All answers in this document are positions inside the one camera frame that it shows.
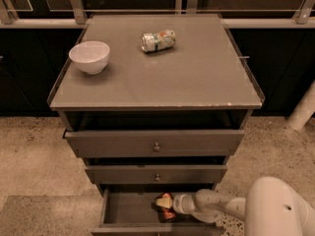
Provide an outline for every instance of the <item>concrete floor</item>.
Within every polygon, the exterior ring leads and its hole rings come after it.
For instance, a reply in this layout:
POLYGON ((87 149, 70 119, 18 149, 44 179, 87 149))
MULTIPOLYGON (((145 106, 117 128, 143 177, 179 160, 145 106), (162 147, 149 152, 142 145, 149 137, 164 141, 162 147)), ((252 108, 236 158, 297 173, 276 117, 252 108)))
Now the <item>concrete floor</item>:
MULTIPOLYGON (((59 118, 0 118, 0 235, 91 235, 101 196, 65 140, 59 118)), ((261 176, 286 181, 315 207, 315 119, 300 132, 283 117, 252 117, 217 190, 246 196, 261 176)), ((244 235, 226 216, 223 235, 244 235)))

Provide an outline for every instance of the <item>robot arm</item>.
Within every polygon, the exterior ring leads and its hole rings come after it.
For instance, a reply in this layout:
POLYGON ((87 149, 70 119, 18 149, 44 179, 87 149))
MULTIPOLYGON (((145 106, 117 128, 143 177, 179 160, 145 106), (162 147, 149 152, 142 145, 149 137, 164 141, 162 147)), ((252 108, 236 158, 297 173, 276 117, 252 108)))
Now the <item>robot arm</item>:
MULTIPOLYGON (((166 202, 159 200, 157 205, 166 202)), ((218 211, 224 212, 245 221, 245 234, 250 236, 315 236, 315 210, 288 184, 272 177, 256 180, 247 199, 200 190, 175 196, 167 207, 207 223, 218 221, 218 211)))

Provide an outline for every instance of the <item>drawer handle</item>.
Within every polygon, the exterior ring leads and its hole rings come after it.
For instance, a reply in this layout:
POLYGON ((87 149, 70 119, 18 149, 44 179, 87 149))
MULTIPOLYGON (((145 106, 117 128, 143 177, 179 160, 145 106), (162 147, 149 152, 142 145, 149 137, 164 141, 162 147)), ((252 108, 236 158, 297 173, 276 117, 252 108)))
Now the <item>drawer handle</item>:
POLYGON ((156 174, 156 178, 155 178, 156 182, 159 182, 160 181, 160 177, 159 177, 159 174, 156 174))
POLYGON ((159 151, 160 151, 160 146, 159 146, 158 143, 156 143, 156 144, 154 145, 154 151, 155 151, 155 152, 159 152, 159 151))

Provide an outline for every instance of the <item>soda can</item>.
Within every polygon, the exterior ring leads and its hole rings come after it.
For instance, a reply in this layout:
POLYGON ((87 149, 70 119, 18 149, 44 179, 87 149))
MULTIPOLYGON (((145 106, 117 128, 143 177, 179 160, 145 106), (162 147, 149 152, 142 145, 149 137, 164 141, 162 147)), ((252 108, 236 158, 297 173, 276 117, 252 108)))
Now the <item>soda can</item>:
POLYGON ((168 49, 175 44, 175 32, 171 29, 157 33, 143 33, 141 47, 145 52, 154 52, 168 49))

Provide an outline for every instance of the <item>white bowl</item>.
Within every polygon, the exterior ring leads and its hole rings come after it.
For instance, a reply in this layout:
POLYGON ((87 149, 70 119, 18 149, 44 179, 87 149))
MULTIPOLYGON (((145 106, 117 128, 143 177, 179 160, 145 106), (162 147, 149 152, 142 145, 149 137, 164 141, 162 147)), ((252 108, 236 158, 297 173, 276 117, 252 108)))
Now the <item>white bowl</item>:
POLYGON ((74 46, 69 57, 81 71, 95 75, 108 64, 109 46, 99 41, 82 42, 74 46))

